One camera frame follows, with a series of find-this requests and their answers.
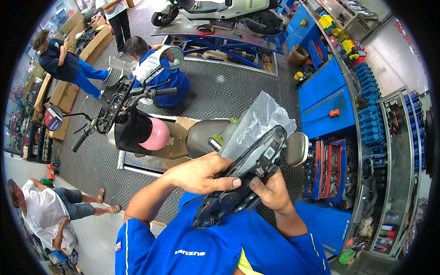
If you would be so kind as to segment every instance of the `tire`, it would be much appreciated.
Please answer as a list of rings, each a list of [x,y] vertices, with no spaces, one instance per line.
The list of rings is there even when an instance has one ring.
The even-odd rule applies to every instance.
[[[265,30],[261,30],[256,26],[248,26],[251,31],[260,34],[273,34],[277,30],[279,24],[278,17],[271,11],[256,13],[252,16],[252,20],[268,26]]]
[[[178,9],[174,9],[172,11],[171,15],[166,15],[166,14],[160,13],[160,12],[154,12],[153,16],[151,17],[151,23],[153,25],[155,25],[156,27],[162,27],[162,26],[168,25],[174,19],[176,19],[178,14],[179,14],[179,10]]]

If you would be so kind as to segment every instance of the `orange device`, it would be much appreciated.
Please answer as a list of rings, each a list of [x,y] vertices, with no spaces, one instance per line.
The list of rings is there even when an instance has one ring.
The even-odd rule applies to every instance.
[[[339,109],[330,111],[330,117],[338,117],[339,116]]]

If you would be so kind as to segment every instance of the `short hair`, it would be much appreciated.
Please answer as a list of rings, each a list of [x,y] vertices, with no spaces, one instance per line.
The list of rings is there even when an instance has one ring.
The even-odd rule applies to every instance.
[[[18,206],[15,204],[15,202],[18,201],[18,199],[17,199],[17,196],[14,193],[14,181],[13,180],[8,180],[7,181],[7,188],[8,188],[8,191],[9,191],[10,195],[11,195],[12,203],[14,204],[14,207],[18,208]]]
[[[148,45],[145,40],[139,36],[129,38],[124,45],[124,53],[129,56],[133,55],[142,57],[150,49],[150,45]]]
[[[49,31],[46,30],[46,29],[40,31],[40,32],[37,34],[37,37],[36,37],[36,38],[34,39],[34,41],[33,41],[32,48],[33,48],[34,50],[37,50],[37,49],[41,46],[41,44],[44,43],[44,41],[45,41],[46,38],[48,37],[48,34],[49,34]]]

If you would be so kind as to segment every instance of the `handlebar grip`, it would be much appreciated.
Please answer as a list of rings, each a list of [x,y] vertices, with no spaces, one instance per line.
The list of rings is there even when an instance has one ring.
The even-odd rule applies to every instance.
[[[84,140],[88,137],[88,133],[83,132],[83,134],[80,136],[80,138],[77,139],[75,142],[75,145],[72,146],[72,151],[74,153],[77,152],[78,148],[81,146],[81,144],[84,142]]]
[[[156,90],[156,96],[163,96],[163,95],[176,95],[177,94],[177,88],[168,88],[168,89],[159,89]]]

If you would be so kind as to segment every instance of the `pink helmet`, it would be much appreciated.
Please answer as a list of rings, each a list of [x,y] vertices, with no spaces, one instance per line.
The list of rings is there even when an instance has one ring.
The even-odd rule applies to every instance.
[[[153,124],[150,137],[143,143],[139,143],[140,146],[147,150],[159,150],[165,147],[169,140],[169,129],[165,122],[162,120],[150,117]]]

